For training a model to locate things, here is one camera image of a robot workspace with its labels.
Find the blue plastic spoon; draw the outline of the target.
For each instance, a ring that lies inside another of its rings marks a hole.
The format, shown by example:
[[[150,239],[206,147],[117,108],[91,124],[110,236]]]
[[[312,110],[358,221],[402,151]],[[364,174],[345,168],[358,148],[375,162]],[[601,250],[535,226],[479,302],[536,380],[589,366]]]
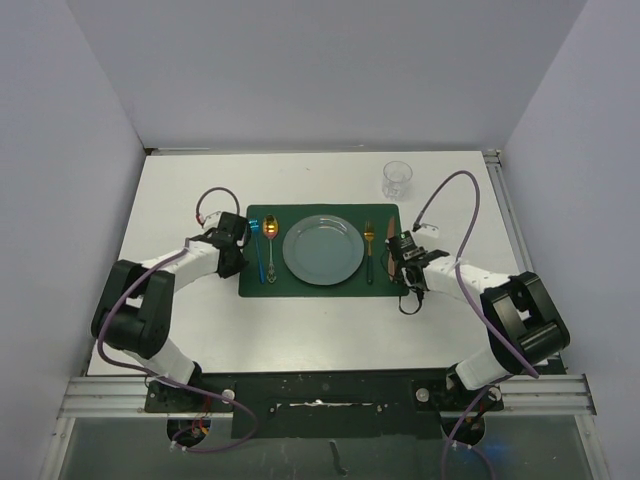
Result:
[[[260,245],[260,238],[262,235],[261,224],[257,218],[249,219],[249,227],[251,231],[252,240],[254,241],[254,248],[256,251],[256,260],[258,265],[258,275],[261,284],[266,283],[266,272],[264,263],[262,261],[262,249]]]

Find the gold iridescent spoon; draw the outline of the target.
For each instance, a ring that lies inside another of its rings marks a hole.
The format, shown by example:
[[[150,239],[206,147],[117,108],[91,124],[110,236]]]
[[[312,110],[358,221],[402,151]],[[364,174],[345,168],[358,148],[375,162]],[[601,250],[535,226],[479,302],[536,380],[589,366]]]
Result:
[[[263,235],[268,240],[269,258],[267,267],[267,281],[273,284],[277,280],[276,268],[274,263],[274,240],[279,233],[279,223],[272,214],[266,215],[262,226]]]

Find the gold fork green handle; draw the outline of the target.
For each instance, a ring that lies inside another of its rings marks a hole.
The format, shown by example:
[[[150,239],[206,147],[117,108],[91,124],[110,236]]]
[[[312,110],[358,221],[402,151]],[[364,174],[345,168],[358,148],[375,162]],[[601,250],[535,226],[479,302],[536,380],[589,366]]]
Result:
[[[368,285],[372,285],[374,282],[374,267],[373,267],[373,242],[375,239],[374,224],[371,220],[365,222],[364,239],[367,243],[366,251],[366,282]]]

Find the dark green placemat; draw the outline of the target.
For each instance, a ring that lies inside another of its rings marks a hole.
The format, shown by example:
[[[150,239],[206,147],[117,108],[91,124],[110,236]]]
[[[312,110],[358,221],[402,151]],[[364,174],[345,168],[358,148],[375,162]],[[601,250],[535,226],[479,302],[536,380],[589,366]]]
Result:
[[[390,280],[387,272],[388,252],[386,248],[387,227],[394,222],[394,231],[401,226],[399,208],[392,203],[378,204],[254,204],[247,208],[249,218],[262,220],[272,214],[279,223],[279,233],[274,240],[274,263],[277,280],[270,284],[267,281],[267,267],[269,258],[268,240],[261,235],[262,261],[266,272],[266,283],[261,284],[258,275],[258,265],[254,241],[244,249],[244,256],[249,262],[239,277],[238,293],[244,298],[267,297],[397,297],[408,294],[403,284]],[[357,272],[348,280],[333,286],[314,286],[298,280],[286,267],[282,244],[286,232],[298,221],[312,215],[334,215],[350,222],[358,229],[364,240],[364,259]],[[367,243],[364,239],[365,222],[371,220],[374,224],[375,239],[373,242],[374,282],[366,282],[366,251]]]

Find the clear plastic cup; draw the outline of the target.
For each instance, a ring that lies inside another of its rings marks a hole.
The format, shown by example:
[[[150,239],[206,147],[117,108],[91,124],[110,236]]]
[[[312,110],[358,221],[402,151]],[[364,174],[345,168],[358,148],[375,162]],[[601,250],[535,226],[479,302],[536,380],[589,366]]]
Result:
[[[382,193],[385,198],[401,200],[409,189],[413,177],[410,165],[402,161],[391,161],[383,168]]]

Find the teal round plate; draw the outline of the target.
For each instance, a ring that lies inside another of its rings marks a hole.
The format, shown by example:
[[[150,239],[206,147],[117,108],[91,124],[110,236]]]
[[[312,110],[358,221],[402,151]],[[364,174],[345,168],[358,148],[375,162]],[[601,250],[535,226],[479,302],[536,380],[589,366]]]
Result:
[[[300,281],[333,286],[352,277],[364,259],[364,240],[350,222],[334,215],[312,215],[285,234],[283,260]]]

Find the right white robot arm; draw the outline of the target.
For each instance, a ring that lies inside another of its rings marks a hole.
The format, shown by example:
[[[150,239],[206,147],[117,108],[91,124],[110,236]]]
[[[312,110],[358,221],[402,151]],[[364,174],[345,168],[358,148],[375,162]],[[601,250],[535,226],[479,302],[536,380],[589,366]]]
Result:
[[[449,369],[448,402],[469,408],[481,388],[509,375],[535,376],[535,366],[570,344],[570,333],[540,277],[499,274],[418,245],[409,231],[386,241],[395,275],[423,298],[427,292],[467,303],[487,330],[488,345]]]

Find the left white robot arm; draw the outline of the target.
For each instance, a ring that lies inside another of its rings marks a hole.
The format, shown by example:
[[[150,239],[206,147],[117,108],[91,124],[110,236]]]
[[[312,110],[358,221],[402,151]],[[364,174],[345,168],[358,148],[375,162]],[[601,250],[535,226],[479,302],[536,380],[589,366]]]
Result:
[[[109,358],[104,347],[125,353],[135,360],[133,370],[168,382],[168,399],[177,408],[198,407],[204,395],[201,382],[193,379],[198,365],[169,338],[174,295],[202,277],[226,279],[240,273],[248,265],[243,248],[249,238],[245,217],[215,213],[205,219],[201,234],[176,251],[141,263],[116,261],[91,322],[100,357],[127,368]]]

